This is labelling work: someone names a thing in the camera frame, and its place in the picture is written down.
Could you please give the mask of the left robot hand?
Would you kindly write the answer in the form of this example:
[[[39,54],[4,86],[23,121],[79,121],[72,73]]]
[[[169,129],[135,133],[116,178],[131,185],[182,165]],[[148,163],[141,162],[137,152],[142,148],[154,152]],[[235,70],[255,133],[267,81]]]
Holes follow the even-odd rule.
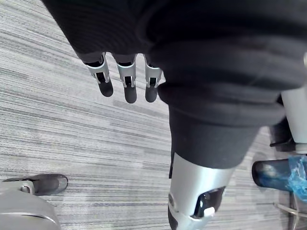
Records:
[[[218,210],[259,129],[283,120],[280,94],[307,81],[304,0],[46,0],[76,55],[109,97],[106,53],[125,99],[136,101],[136,56],[145,98],[169,108],[168,221],[200,230]]]

